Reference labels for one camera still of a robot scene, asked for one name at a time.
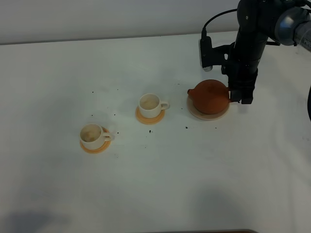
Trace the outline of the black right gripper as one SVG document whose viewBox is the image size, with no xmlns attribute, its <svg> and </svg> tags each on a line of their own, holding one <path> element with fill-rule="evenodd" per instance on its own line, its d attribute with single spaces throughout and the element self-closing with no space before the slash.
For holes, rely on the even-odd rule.
<svg viewBox="0 0 311 233">
<path fill-rule="evenodd" d="M 259 61 L 266 46 L 268 36 L 239 28 L 235 43 L 230 46 L 227 61 L 222 65 L 222 73 L 228 76 L 230 101 L 251 104 L 258 73 Z"/>
</svg>

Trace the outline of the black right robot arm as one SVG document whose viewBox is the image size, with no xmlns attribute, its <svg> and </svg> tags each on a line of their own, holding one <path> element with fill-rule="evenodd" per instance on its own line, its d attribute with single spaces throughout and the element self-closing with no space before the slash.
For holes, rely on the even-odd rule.
<svg viewBox="0 0 311 233">
<path fill-rule="evenodd" d="M 311 50 L 308 0 L 241 0 L 237 7 L 239 30 L 222 73 L 228 76 L 231 102 L 251 104 L 267 40 Z"/>
</svg>

